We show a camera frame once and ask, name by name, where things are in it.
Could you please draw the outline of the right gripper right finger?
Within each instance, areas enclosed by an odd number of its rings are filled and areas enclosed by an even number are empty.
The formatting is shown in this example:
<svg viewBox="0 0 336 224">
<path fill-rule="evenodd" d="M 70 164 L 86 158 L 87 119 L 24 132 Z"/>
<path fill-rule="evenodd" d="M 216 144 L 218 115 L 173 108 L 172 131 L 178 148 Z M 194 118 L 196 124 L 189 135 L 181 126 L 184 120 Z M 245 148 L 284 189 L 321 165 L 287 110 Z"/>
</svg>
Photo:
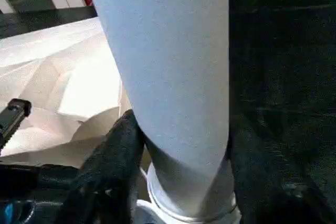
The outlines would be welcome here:
<svg viewBox="0 0 336 224">
<path fill-rule="evenodd" d="M 230 115 L 227 147 L 240 223 L 335 223 L 335 211 L 279 142 Z"/>
</svg>

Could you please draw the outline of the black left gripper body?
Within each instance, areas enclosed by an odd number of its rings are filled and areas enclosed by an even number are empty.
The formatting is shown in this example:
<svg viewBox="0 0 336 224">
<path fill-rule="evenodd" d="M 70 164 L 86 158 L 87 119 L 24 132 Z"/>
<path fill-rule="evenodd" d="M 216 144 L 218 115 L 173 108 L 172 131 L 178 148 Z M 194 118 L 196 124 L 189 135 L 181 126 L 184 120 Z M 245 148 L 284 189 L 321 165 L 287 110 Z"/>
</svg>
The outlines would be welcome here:
<svg viewBox="0 0 336 224">
<path fill-rule="evenodd" d="M 54 223 L 78 170 L 1 163 L 1 223 Z"/>
</svg>

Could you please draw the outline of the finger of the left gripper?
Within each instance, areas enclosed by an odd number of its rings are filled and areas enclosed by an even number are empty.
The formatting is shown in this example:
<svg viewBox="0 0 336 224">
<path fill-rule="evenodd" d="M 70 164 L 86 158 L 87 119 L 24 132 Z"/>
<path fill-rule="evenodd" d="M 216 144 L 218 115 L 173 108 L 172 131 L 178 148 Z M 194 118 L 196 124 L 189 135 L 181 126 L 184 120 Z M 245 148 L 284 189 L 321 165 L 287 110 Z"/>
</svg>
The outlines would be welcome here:
<svg viewBox="0 0 336 224">
<path fill-rule="evenodd" d="M 23 99 L 11 99 L 1 111 L 1 150 L 5 147 L 22 121 L 31 113 L 31 102 Z"/>
</svg>

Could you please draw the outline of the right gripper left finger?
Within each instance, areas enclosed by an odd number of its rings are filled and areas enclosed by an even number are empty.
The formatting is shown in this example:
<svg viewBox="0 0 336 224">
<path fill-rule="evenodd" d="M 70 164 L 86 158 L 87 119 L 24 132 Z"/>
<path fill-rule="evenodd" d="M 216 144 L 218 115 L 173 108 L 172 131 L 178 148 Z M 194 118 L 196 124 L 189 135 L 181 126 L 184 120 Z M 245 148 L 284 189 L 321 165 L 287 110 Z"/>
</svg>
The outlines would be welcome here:
<svg viewBox="0 0 336 224">
<path fill-rule="evenodd" d="M 127 110 L 81 166 L 55 223 L 132 223 L 144 135 Z"/>
</svg>

